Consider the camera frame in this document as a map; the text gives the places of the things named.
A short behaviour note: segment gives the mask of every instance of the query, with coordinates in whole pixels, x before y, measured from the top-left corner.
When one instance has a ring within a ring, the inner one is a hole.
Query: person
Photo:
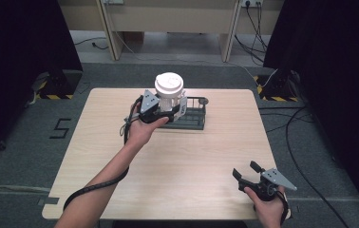
[[[136,105],[134,113],[137,112],[139,105]],[[126,144],[86,186],[110,181],[119,177],[143,146],[149,142],[154,130],[167,122],[167,117],[160,118],[153,123],[144,123],[140,120],[133,122],[129,128],[129,137]],[[116,187],[117,184],[113,184],[75,198],[58,219],[55,227],[94,227]],[[265,228],[280,227],[280,217],[283,212],[281,201],[263,202],[248,187],[245,188],[245,192],[254,202],[257,217],[262,225]]]

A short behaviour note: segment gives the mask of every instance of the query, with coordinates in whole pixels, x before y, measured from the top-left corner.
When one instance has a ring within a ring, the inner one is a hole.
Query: power strip
[[[250,2],[250,8],[257,8],[258,4],[260,4],[260,6],[263,4],[263,0],[242,0],[241,6],[243,8],[246,7],[247,1]]]

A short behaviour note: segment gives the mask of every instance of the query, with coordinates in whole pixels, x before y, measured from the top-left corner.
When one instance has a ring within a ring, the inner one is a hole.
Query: white lid
[[[182,93],[183,80],[178,74],[167,72],[156,77],[155,87],[162,98],[176,98]]]

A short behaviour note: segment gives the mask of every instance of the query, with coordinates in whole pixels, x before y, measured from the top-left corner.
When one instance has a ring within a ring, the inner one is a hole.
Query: gray carpet
[[[188,88],[251,89],[261,108],[277,168],[298,187],[298,191],[288,192],[293,218],[283,227],[343,227],[302,178],[288,150],[284,125],[297,109],[285,107],[300,107],[304,103],[261,101],[254,80],[237,66],[83,64],[83,67],[84,75],[72,100],[38,100],[23,112],[9,133],[7,148],[0,151],[0,227],[52,227],[55,223],[42,218],[41,200],[53,184],[92,88],[153,87],[156,75],[167,71],[181,75]],[[260,67],[249,69],[254,75],[271,72]],[[284,108],[265,109],[268,107]],[[300,169],[349,227],[359,227],[359,195],[349,176],[332,159],[330,148],[316,123],[312,122],[310,111],[306,108],[297,116],[301,119],[290,124],[289,142]],[[50,139],[63,135],[54,130],[61,118],[70,119],[60,124],[60,127],[69,128],[66,137]],[[5,185],[16,187],[9,189]],[[110,227],[111,223],[102,221],[101,226]],[[246,223],[248,227],[260,227],[257,221]]]

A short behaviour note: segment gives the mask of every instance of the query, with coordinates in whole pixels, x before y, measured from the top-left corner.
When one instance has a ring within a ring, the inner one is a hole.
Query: desk
[[[120,128],[140,88],[93,89],[78,121],[43,217],[58,219],[71,193],[84,187],[123,146]],[[132,162],[102,219],[255,219],[251,200],[237,190],[236,168],[250,181],[251,160],[275,167],[253,92],[186,89],[206,97],[204,130],[157,129]]]
[[[221,58],[227,62],[239,14],[239,0],[124,0],[107,5],[97,0],[113,60],[123,49],[120,31],[217,33]]]

